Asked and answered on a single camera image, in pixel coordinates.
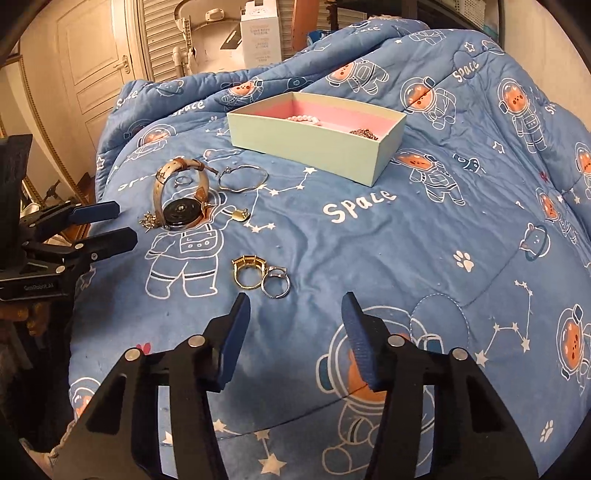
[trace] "blue bedspread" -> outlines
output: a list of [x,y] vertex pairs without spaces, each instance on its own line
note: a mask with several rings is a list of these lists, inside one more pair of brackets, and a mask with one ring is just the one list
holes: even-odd
[[[373,188],[232,147],[227,111],[290,90],[408,114]],[[249,292],[234,378],[210,396],[231,479],[362,478],[384,395],[363,386],[346,340],[347,291],[421,348],[466,348],[544,472],[589,409],[590,146],[582,123],[488,37],[412,20],[352,25],[272,67],[128,83],[96,175],[98,198],[116,200],[121,215],[93,232],[129,225],[139,241],[79,283],[73,406],[83,410],[127,348],[171,349],[227,313],[239,293],[231,260],[258,255],[287,267],[293,286],[282,300]],[[153,209],[154,174],[179,155],[218,170],[261,166],[269,178],[225,195],[211,177],[212,223],[145,233],[138,220]],[[164,202],[196,186],[171,180]],[[247,223],[230,219],[236,208],[252,212]],[[171,473],[166,391],[161,399]],[[432,428],[426,389],[418,473],[428,470]]]

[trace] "jewelry box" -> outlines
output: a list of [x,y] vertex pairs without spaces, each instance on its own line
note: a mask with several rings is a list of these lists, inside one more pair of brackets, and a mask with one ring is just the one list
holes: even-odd
[[344,98],[289,92],[228,113],[232,145],[372,187],[402,141],[406,114]]

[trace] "door handle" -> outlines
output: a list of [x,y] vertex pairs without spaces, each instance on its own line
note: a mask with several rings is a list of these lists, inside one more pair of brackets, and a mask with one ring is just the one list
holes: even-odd
[[127,55],[123,55],[123,57],[121,57],[121,63],[113,65],[113,68],[118,70],[124,70],[125,73],[130,73],[131,69],[129,68],[129,61],[127,60]]

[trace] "silver ring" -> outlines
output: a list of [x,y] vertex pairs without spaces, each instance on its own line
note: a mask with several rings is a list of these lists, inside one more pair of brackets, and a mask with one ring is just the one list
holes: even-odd
[[[234,190],[228,187],[224,187],[222,185],[222,177],[226,174],[226,173],[232,173],[233,171],[236,170],[240,170],[241,168],[254,168],[255,170],[261,170],[264,174],[265,174],[265,178],[263,178],[260,183],[258,185],[255,185],[254,187],[245,187],[243,189],[240,190]],[[222,170],[220,172],[220,174],[217,177],[217,185],[220,187],[220,190],[225,190],[226,192],[232,192],[232,193],[242,193],[242,192],[248,192],[249,190],[256,190],[258,187],[260,187],[261,185],[263,185],[267,179],[269,178],[269,174],[268,172],[262,168],[262,167],[257,167],[256,165],[238,165],[235,168],[231,168],[231,167],[226,167],[224,170]]]
[[178,187],[186,187],[187,185],[191,185],[193,183],[193,179],[188,175],[181,175],[174,179],[174,188]]
[[[286,286],[285,291],[283,293],[280,293],[279,295],[271,295],[269,292],[266,291],[265,282],[270,277],[282,278],[287,282],[287,286]],[[287,269],[285,267],[268,267],[267,268],[267,271],[262,276],[262,280],[261,280],[261,290],[265,295],[267,295],[267,297],[269,297],[270,299],[273,299],[273,300],[282,299],[283,297],[285,297],[289,293],[290,288],[291,288],[291,281],[290,281],[289,275],[287,275]]]

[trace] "leather watch strap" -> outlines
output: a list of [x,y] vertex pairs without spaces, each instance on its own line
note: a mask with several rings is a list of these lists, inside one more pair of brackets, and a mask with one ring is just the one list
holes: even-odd
[[206,217],[205,213],[207,209],[204,205],[207,203],[207,197],[209,196],[209,178],[207,177],[207,173],[205,173],[204,170],[209,170],[215,174],[217,174],[217,170],[208,167],[205,165],[205,163],[199,160],[185,160],[184,158],[176,157],[169,161],[166,165],[160,167],[160,169],[156,172],[156,181],[154,182],[154,192],[152,194],[152,199],[154,201],[154,213],[156,215],[156,220],[160,225],[166,225],[166,221],[164,220],[164,212],[162,209],[162,192],[164,190],[164,185],[173,173],[177,171],[189,170],[191,168],[199,171],[199,186],[197,187],[197,190],[195,190],[194,197],[202,204],[204,215],[186,227],[194,227]]

